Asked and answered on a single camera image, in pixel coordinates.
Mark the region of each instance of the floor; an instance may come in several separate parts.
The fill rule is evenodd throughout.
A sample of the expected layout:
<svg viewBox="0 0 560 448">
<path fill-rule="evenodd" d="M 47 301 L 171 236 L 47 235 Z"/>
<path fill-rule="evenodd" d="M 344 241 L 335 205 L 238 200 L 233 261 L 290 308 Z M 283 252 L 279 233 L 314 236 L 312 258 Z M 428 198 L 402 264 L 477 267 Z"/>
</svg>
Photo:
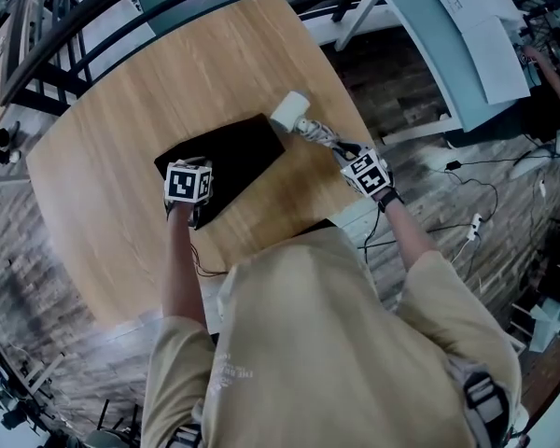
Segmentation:
<svg viewBox="0 0 560 448">
<path fill-rule="evenodd" d="M 359 36 L 344 53 L 334 55 L 331 49 L 327 53 L 378 140 L 413 122 L 437 118 L 443 111 L 430 74 L 402 29 Z M 28 133 L 22 135 L 23 152 L 53 122 L 52 117 L 21 108 L 13 108 L 8 117 L 20 119 Z M 476 183 L 461 187 L 453 176 L 441 172 L 447 162 L 514 158 L 530 143 L 519 138 L 451 150 L 439 137 L 429 137 L 379 148 L 392 165 L 408 207 L 430 230 L 469 223 L 475 212 L 487 217 L 494 210 L 494 191 Z M 455 267 L 502 324 L 521 275 L 548 229 L 549 217 L 560 215 L 560 162 L 514 181 L 509 180 L 510 168 L 511 162 L 500 162 L 457 171 L 463 180 L 474 177 L 497 188 L 497 211 L 484 224 L 481 245 L 466 247 Z M 25 171 L 24 161 L 0 167 L 0 175 Z M 545 181 L 546 199 L 539 192 L 534 196 L 540 179 Z M 362 245 L 375 218 L 373 206 L 363 201 L 334 220 Z M 444 256 L 452 259 L 465 232 L 457 228 L 433 236 Z M 391 239 L 380 218 L 371 243 Z M 66 353 L 52 376 L 54 426 L 88 434 L 106 398 L 111 403 L 105 425 L 114 425 L 122 416 L 128 423 L 133 405 L 143 400 L 159 315 L 146 314 L 108 332 L 96 326 L 54 252 L 30 185 L 0 189 L 0 262 L 5 259 L 12 262 L 0 272 L 0 340 L 5 349 L 18 361 L 28 357 L 50 361 L 59 352 Z M 396 246 L 370 249 L 369 264 L 382 300 L 392 303 L 404 276 Z M 211 305 L 213 292 L 207 289 L 204 295 Z"/>
</svg>

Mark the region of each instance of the person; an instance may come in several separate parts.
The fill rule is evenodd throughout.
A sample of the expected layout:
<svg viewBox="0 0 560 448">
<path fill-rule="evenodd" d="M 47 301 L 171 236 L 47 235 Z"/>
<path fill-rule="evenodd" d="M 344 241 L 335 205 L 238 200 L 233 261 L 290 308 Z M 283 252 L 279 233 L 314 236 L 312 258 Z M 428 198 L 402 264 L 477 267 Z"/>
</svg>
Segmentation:
<svg viewBox="0 0 560 448">
<path fill-rule="evenodd" d="M 521 373 L 506 334 L 396 191 L 374 199 L 407 270 L 397 315 L 379 302 L 345 233 L 330 227 L 232 267 L 217 345 L 192 258 L 192 208 L 172 208 L 143 447 L 183 446 L 193 429 L 193 446 L 206 447 L 475 447 L 453 357 L 484 364 L 508 394 L 509 423 Z"/>
<path fill-rule="evenodd" d="M 17 121 L 10 130 L 0 128 L 0 164 L 18 162 L 21 159 L 21 152 L 12 149 L 12 142 L 21 124 Z"/>
<path fill-rule="evenodd" d="M 537 64 L 541 85 L 531 88 L 531 95 L 521 98 L 474 130 L 450 131 L 444 138 L 451 147 L 467 147 L 485 141 L 507 140 L 521 134 L 547 143 L 560 130 L 560 71 L 547 56 L 530 46 L 523 53 Z"/>
</svg>

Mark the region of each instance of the metal railing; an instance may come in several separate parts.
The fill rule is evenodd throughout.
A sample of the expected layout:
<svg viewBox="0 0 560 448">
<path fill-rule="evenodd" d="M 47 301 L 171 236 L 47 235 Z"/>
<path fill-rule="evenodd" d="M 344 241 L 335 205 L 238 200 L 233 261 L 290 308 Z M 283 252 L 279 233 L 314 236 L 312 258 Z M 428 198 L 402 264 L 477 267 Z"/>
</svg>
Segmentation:
<svg viewBox="0 0 560 448">
<path fill-rule="evenodd" d="M 114 62 L 97 78 L 90 64 L 124 36 L 141 25 L 188 0 L 165 0 L 140 13 L 86 51 L 83 29 L 121 0 L 18 0 L 7 38 L 3 63 L 1 104 L 16 103 L 60 116 L 76 98 L 118 64 L 165 34 L 150 38 L 140 47 Z M 165 33 L 237 0 L 186 17 Z M 292 0 L 289 3 L 303 20 L 332 15 L 340 21 L 360 0 Z M 534 7 L 541 0 L 514 0 L 518 6 Z M 35 4 L 35 12 L 30 7 Z M 31 22 L 34 30 L 27 37 Z"/>
</svg>

